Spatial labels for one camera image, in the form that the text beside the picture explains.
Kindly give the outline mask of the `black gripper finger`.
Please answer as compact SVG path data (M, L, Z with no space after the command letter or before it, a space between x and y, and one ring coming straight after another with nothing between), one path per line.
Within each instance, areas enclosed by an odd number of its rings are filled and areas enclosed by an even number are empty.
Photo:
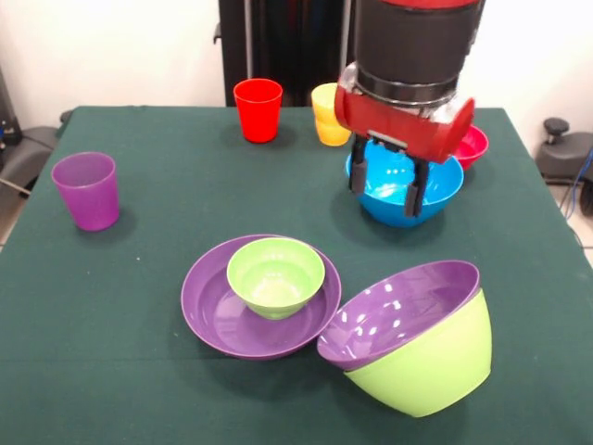
M429 162L424 159L411 158L414 177L408 185L404 214L406 217L418 217L422 212L423 198L430 171Z
M365 159L365 148L368 139L355 134L354 143L350 156L350 174L348 187L352 193L363 193L366 186L367 160Z

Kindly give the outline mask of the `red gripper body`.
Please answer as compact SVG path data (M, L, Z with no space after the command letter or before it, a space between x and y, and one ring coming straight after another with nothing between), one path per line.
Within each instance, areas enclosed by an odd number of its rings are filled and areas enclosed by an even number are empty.
M471 98L454 95L436 107L397 107L365 92L357 85L358 74L355 62L347 65L334 99L337 121L354 134L395 145L410 157L442 163L473 122Z

